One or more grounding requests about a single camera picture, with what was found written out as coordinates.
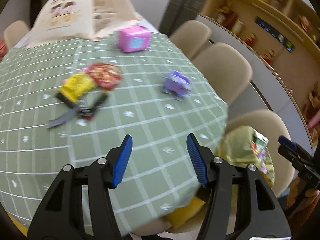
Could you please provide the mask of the right hand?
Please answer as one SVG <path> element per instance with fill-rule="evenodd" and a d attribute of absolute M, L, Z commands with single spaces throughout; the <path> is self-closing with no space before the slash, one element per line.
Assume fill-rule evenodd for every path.
<path fill-rule="evenodd" d="M 306 183 L 299 177 L 296 177 L 292 181 L 290 191 L 286 199 L 286 211 L 289 217 L 292 217 L 297 212 L 304 210 L 306 207 L 311 205 L 318 197 L 318 189 L 310 188 L 303 192 L 305 187 Z"/>

